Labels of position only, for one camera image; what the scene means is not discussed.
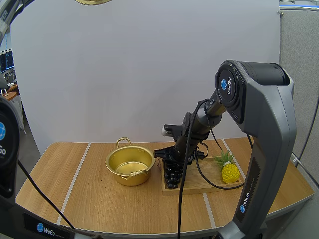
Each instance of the pot rim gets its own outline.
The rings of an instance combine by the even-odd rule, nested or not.
[[[114,149],[112,152],[110,152],[108,154],[108,156],[106,157],[105,159],[105,165],[106,167],[108,168],[108,170],[110,170],[113,174],[116,174],[116,175],[119,175],[119,176],[126,176],[128,177],[130,174],[129,173],[118,173],[117,171],[113,170],[109,164],[109,161],[110,161],[110,158],[111,156],[116,153],[117,151],[120,151],[122,149],[126,149],[126,148],[139,148],[139,149],[142,149],[144,150],[145,152],[147,152],[151,157],[152,157],[152,162],[150,164],[149,167],[147,167],[147,169],[145,169],[145,171],[148,173],[151,168],[154,166],[155,164],[155,158],[154,158],[154,152],[152,152],[151,150],[147,149],[147,148],[144,148],[142,146],[138,146],[138,145],[126,145],[126,146],[122,146],[122,147],[119,147],[119,148],[116,148]]]

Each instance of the pineapple leaves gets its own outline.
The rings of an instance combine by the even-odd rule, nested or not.
[[[214,156],[216,163],[221,166],[224,166],[224,163],[226,162],[235,163],[233,161],[234,155],[233,154],[229,155],[229,153],[230,151],[227,151],[226,153],[224,153],[224,151],[221,151],[221,156]]]

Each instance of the gold pot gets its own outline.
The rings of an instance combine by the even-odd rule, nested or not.
[[[127,140],[129,145],[119,147],[119,141],[122,140]],[[136,186],[147,181],[154,163],[152,151],[131,145],[128,138],[120,138],[116,141],[116,149],[107,156],[105,161],[115,180],[126,186]]]

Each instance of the yellow pineapple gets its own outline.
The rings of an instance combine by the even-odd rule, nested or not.
[[[221,175],[225,183],[234,183],[239,179],[239,170],[233,161],[234,155],[229,155],[229,151],[224,153],[221,151],[221,156],[215,156],[215,161],[221,166]]]

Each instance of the pot handle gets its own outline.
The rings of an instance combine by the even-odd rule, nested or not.
[[[130,142],[130,140],[128,138],[119,138],[118,141],[116,141],[116,148],[119,147],[119,142],[122,141],[122,140],[126,140],[131,145],[131,142]]]
[[[146,170],[141,170],[141,171],[137,171],[137,172],[130,173],[130,175],[129,175],[128,177],[127,177],[127,176],[122,176],[122,178],[128,180],[128,179],[130,179],[130,178],[132,178],[132,177],[134,177],[134,176],[140,175],[140,174],[145,174],[145,175],[147,175],[147,172],[146,172]]]

